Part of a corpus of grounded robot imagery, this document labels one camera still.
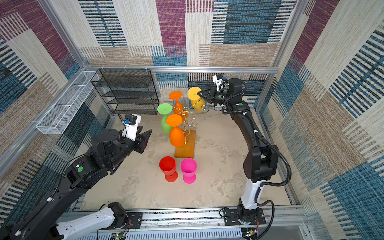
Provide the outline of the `yellow wine glass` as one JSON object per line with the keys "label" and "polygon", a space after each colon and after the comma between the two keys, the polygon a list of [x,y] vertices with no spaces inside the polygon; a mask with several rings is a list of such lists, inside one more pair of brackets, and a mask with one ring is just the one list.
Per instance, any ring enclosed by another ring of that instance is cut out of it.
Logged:
{"label": "yellow wine glass", "polygon": [[200,91],[199,87],[192,87],[188,91],[188,98],[191,101],[192,108],[198,112],[205,109],[205,101],[198,95]]}

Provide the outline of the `red wine glass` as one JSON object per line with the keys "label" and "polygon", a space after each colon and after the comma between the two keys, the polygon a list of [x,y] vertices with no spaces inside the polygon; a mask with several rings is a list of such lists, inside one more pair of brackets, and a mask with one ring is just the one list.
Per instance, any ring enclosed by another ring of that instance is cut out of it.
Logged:
{"label": "red wine glass", "polygon": [[173,157],[164,157],[159,162],[159,167],[163,174],[165,175],[165,179],[169,183],[173,183],[178,178],[178,173],[176,171],[176,160]]}

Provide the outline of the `pink wine glass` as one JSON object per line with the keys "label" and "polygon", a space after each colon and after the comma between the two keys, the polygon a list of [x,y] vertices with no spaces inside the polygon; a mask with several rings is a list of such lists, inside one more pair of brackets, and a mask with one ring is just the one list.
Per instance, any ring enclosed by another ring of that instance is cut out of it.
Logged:
{"label": "pink wine glass", "polygon": [[196,181],[197,166],[197,162],[192,158],[186,158],[181,162],[180,168],[186,184],[193,184]]}

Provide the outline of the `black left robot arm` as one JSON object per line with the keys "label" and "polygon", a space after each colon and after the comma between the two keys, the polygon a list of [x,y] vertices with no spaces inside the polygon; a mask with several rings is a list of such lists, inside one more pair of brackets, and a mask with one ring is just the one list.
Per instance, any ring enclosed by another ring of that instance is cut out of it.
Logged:
{"label": "black left robot arm", "polygon": [[64,171],[59,184],[41,202],[14,226],[1,228],[2,240],[61,240],[54,230],[58,218],[80,196],[91,189],[100,179],[113,175],[133,151],[143,153],[151,130],[134,131],[135,140],[124,138],[122,132],[105,129],[91,139],[88,151]]}

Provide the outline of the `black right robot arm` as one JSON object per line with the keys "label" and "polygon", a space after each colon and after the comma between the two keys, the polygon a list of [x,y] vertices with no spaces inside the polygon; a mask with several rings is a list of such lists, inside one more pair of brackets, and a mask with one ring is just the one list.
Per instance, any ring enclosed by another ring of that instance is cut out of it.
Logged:
{"label": "black right robot arm", "polygon": [[221,106],[224,115],[231,116],[242,132],[248,146],[243,162],[243,170],[248,181],[244,194],[237,206],[236,223],[250,225],[253,221],[263,222],[260,203],[264,187],[283,187],[292,178],[292,169],[288,160],[261,134],[251,113],[249,105],[243,101],[248,86],[243,80],[232,78],[217,80],[216,87],[200,90],[197,95],[205,102]]}

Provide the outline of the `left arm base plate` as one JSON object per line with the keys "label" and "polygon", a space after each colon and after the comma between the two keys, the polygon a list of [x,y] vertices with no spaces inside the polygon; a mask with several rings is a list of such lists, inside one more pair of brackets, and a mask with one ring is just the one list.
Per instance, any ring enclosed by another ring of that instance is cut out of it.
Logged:
{"label": "left arm base plate", "polygon": [[110,226],[101,230],[128,230],[128,229],[139,229],[142,224],[143,212],[127,212],[126,219],[123,221],[122,227]]}

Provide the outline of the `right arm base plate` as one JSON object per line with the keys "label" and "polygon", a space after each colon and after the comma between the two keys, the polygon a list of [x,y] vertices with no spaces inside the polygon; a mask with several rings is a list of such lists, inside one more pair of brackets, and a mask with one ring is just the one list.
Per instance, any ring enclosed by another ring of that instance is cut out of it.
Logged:
{"label": "right arm base plate", "polygon": [[225,209],[223,215],[226,226],[266,224],[265,214],[261,208],[245,211]]}

